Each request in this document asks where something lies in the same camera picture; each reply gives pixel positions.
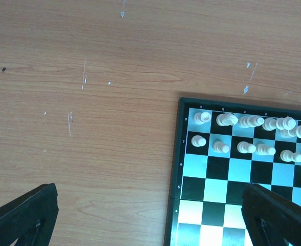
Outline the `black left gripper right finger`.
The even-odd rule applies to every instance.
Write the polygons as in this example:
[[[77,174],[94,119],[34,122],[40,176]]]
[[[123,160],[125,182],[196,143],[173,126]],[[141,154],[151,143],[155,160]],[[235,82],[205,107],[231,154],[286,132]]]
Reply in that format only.
[[[243,192],[242,216],[253,245],[301,245],[301,207],[250,183]]]

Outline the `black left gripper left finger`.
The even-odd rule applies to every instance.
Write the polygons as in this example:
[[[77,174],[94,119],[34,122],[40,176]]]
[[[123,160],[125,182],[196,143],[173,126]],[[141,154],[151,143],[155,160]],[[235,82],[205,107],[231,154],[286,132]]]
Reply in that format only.
[[[42,184],[0,207],[0,245],[49,245],[58,215],[54,183]]]

